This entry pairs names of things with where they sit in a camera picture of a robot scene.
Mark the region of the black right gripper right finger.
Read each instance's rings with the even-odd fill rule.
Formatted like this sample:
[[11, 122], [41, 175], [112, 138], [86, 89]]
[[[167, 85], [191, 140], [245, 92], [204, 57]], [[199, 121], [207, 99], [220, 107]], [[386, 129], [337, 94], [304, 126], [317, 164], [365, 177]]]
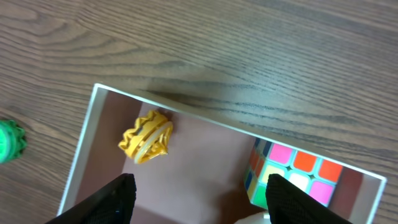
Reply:
[[266, 187], [272, 224], [351, 224], [279, 174], [271, 174]]

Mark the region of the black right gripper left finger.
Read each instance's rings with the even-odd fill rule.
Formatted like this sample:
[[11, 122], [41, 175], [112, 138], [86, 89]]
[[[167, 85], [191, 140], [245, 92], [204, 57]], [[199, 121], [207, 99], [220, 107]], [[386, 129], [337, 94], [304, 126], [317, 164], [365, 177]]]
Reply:
[[136, 201], [133, 174], [121, 174], [46, 224], [129, 224]]

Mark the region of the white duck plush toy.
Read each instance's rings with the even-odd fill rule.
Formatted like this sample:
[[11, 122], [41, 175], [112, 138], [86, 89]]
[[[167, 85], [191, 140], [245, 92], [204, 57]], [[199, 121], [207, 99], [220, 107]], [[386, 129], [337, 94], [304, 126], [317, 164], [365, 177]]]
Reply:
[[268, 212], [260, 212], [246, 218], [242, 218], [234, 224], [271, 224], [271, 219]]

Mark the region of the multicolour puzzle cube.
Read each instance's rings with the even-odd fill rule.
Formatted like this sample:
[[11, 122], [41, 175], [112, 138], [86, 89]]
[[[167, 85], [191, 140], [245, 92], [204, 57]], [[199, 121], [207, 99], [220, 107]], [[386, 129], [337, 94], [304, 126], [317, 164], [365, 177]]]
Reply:
[[267, 208], [266, 187], [279, 174], [317, 202], [328, 206], [343, 166], [306, 152], [257, 138], [249, 157], [244, 187], [249, 201]]

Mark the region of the gold wheel disc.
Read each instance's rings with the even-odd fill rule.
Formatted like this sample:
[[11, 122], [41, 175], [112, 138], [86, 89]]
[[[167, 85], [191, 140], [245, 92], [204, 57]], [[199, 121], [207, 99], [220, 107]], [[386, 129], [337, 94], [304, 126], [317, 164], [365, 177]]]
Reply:
[[168, 143], [173, 131], [173, 123], [156, 110], [138, 117], [134, 127], [123, 133], [118, 147], [135, 164], [142, 164], [157, 156], [168, 154]]

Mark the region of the green wheel disc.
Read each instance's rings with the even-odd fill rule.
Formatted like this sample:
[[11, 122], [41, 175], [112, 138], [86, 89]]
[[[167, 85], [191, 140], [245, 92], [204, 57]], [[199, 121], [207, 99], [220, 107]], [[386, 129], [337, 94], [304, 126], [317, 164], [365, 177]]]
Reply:
[[1, 120], [1, 163], [21, 157], [26, 146], [25, 130], [14, 120]]

